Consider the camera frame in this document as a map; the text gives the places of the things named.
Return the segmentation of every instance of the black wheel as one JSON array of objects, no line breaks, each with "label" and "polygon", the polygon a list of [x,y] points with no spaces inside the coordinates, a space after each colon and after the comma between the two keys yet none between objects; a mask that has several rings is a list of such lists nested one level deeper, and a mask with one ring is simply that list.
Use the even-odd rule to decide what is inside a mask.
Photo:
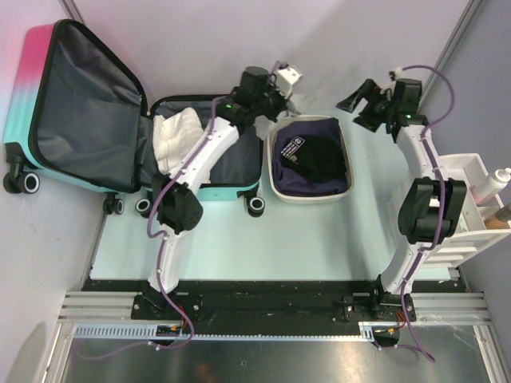
[{"label": "black wheel", "polygon": [[264,199],[261,197],[252,197],[247,199],[248,214],[252,217],[260,217],[264,213]]},{"label": "black wheel", "polygon": [[113,211],[115,212],[115,214],[122,214],[125,212],[125,201],[122,200],[122,199],[115,199],[113,201]]},{"label": "black wheel", "polygon": [[149,218],[151,208],[153,208],[153,205],[151,204],[151,200],[149,198],[139,199],[135,205],[135,210],[137,210],[137,212],[140,213],[140,215],[142,215],[144,218]]},{"label": "black wheel", "polygon": [[111,215],[113,213],[113,206],[108,199],[103,201],[103,212],[106,215]]},{"label": "black wheel", "polygon": [[19,176],[18,189],[25,194],[34,194],[39,190],[39,176],[33,172],[24,172]]},{"label": "black wheel", "polygon": [[6,192],[10,194],[19,194],[22,191],[19,190],[17,184],[15,184],[9,177],[9,173],[7,173],[3,177],[3,188],[6,189]]}]

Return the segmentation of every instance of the clothing label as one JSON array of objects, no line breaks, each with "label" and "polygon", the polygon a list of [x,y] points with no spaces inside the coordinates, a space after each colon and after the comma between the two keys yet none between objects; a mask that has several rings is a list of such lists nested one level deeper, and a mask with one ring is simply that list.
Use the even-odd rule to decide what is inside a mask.
[{"label": "clothing label", "polygon": [[280,154],[282,155],[282,157],[287,158],[288,160],[296,163],[297,158],[296,158],[296,156],[293,156],[293,154],[298,149],[300,149],[300,147],[303,145],[304,142],[305,142],[305,140],[302,137],[296,136],[291,141],[289,141],[289,144],[287,144],[284,147],[284,149],[282,149]]}]

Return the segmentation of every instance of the bottle cap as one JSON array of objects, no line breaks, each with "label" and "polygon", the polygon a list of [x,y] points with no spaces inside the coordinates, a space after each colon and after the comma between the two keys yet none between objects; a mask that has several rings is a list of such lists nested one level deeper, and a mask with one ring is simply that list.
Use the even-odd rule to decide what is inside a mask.
[{"label": "bottle cap", "polygon": [[495,213],[495,218],[497,218],[501,222],[506,222],[511,220],[511,203],[505,205],[501,210]]},{"label": "bottle cap", "polygon": [[511,168],[496,170],[493,178],[500,182],[509,182],[511,180]]}]

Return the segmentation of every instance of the suitcase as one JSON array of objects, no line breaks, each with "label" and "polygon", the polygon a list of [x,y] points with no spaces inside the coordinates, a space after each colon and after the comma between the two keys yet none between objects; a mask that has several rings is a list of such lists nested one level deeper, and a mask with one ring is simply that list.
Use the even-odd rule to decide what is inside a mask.
[{"label": "suitcase", "polygon": [[[105,212],[121,213],[117,193],[150,190],[158,172],[153,117],[191,106],[203,128],[215,96],[174,96],[150,109],[137,77],[87,27],[73,20],[29,30],[3,135],[11,193],[33,194],[39,176],[106,192]],[[213,167],[200,200],[255,195],[263,144],[249,129]]]}]

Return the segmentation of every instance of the bottle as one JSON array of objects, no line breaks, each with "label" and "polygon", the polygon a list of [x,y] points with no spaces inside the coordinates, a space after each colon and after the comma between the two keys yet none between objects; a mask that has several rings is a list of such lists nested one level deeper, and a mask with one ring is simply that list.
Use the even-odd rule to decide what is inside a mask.
[{"label": "bottle", "polygon": [[470,189],[476,204],[483,204],[505,188],[511,180],[511,168],[498,169],[490,173],[479,184]]},{"label": "bottle", "polygon": [[503,229],[511,219],[511,203],[505,205],[485,221],[487,229]]}]

